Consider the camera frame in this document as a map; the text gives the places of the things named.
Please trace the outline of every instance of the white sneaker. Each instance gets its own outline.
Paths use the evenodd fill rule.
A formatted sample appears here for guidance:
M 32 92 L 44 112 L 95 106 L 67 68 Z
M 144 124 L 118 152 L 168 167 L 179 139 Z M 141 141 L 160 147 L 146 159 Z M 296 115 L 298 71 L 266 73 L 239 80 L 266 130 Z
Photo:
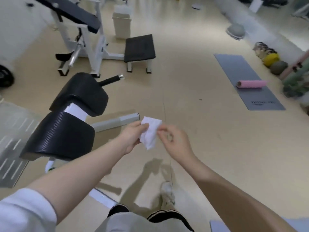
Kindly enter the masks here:
M 173 186 L 171 182 L 164 182 L 161 185 L 162 207 L 175 206 L 175 195 L 173 194 Z

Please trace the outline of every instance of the t-shirt sleeve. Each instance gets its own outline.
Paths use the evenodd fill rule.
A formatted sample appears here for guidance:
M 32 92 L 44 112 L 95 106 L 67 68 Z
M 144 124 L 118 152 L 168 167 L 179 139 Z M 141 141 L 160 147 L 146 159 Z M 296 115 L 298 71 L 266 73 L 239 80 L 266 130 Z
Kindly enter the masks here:
M 54 232 L 57 216 L 40 193 L 23 188 L 0 201 L 0 232 Z

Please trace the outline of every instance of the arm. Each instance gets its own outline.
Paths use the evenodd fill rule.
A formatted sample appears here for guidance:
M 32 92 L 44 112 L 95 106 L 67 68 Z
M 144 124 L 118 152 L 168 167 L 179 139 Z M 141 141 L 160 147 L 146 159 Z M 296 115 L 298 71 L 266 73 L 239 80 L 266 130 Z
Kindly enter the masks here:
M 122 156 L 139 144 L 148 124 L 129 124 L 114 140 L 35 180 L 28 188 L 43 195 L 53 206 L 59 224 L 110 172 Z
M 176 126 L 158 129 L 167 152 L 195 180 L 201 191 L 232 232 L 296 232 L 271 209 L 225 180 L 193 153 L 187 134 Z

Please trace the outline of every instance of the pink foam roller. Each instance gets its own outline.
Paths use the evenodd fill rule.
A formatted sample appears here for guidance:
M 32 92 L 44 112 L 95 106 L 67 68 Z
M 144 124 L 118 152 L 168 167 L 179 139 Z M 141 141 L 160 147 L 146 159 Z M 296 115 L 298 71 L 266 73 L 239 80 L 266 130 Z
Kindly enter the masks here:
M 265 80 L 241 80 L 237 82 L 238 88 L 262 88 L 267 85 Z

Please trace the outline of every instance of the white wall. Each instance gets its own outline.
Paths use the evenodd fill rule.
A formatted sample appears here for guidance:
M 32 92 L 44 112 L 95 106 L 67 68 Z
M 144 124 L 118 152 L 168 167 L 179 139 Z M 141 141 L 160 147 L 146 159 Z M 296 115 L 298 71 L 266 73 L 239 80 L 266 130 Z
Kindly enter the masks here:
M 0 61 L 11 64 L 51 21 L 50 10 L 35 0 L 1 0 Z
M 274 48 L 283 61 L 292 64 L 304 52 L 278 32 L 272 31 L 263 24 L 259 16 L 254 14 L 238 0 L 214 0 L 218 8 L 232 22 L 245 27 L 246 37 L 252 43 L 264 42 Z

